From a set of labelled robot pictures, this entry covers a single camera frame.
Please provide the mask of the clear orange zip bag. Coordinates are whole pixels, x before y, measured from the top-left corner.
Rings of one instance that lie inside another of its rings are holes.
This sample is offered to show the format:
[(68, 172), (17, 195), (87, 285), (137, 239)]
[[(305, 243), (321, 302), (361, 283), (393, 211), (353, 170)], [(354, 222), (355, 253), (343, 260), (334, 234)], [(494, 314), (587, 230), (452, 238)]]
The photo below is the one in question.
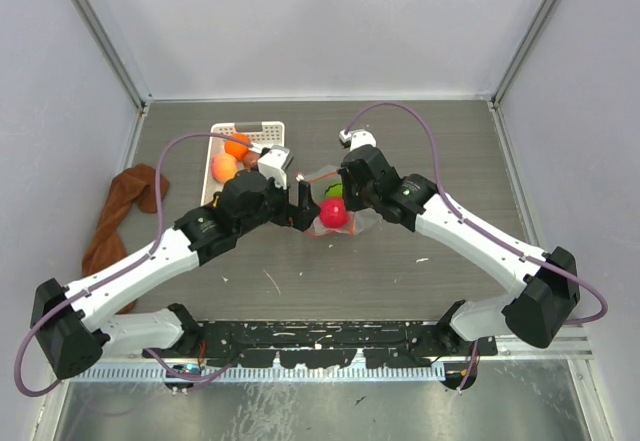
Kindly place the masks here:
[(296, 180), (309, 183), (312, 199), (320, 207), (320, 214), (306, 230), (310, 236), (358, 235), (381, 221), (381, 216), (372, 209), (357, 212), (347, 209), (342, 178), (335, 166), (325, 166), (313, 173), (297, 173)]

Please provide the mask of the green striped ball fruit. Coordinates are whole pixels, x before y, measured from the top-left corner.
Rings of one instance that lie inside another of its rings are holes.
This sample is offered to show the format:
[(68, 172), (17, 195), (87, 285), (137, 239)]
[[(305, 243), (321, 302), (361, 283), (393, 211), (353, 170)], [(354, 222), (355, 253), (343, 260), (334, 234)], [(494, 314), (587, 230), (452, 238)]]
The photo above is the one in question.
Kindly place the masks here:
[(328, 185), (324, 191), (326, 198), (330, 197), (342, 197), (344, 192), (343, 184), (341, 182), (335, 182)]

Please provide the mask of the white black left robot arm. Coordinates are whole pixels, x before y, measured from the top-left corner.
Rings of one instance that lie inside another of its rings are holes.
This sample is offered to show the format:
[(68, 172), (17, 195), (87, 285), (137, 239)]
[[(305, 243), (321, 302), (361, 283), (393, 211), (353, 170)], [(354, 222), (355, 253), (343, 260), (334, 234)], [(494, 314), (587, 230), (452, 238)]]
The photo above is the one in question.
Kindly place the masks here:
[(162, 283), (234, 249), (238, 240), (268, 223), (307, 230), (319, 215), (311, 186), (289, 190), (257, 171), (243, 171), (214, 194), (211, 202), (188, 211), (158, 240), (110, 267), (61, 286), (56, 279), (36, 290), (31, 327), (60, 380), (92, 367), (103, 354), (145, 348), (178, 357), (194, 354), (200, 325), (180, 304), (145, 315), (123, 316), (127, 304)]

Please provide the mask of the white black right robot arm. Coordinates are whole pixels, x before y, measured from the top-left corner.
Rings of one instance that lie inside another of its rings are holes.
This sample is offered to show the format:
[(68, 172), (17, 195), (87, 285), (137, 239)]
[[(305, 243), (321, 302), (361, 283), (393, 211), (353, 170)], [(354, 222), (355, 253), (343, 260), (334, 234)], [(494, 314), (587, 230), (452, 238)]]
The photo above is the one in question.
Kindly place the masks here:
[(372, 209), (391, 223), (436, 240), (489, 274), (502, 296), (454, 303), (437, 323), (444, 351), (459, 355), (474, 341), (512, 334), (548, 347), (580, 300), (574, 256), (521, 242), (442, 194), (419, 174), (400, 176), (376, 147), (349, 152), (339, 174), (346, 207)]

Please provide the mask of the red apple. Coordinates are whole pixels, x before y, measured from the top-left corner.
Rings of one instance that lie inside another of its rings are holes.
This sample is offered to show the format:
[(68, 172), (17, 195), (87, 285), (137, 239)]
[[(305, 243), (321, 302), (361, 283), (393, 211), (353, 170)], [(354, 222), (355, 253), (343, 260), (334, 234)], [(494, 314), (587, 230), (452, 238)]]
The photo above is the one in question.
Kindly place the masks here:
[(320, 206), (319, 218), (321, 223), (331, 229), (344, 226), (349, 220), (349, 214), (341, 197), (325, 198)]

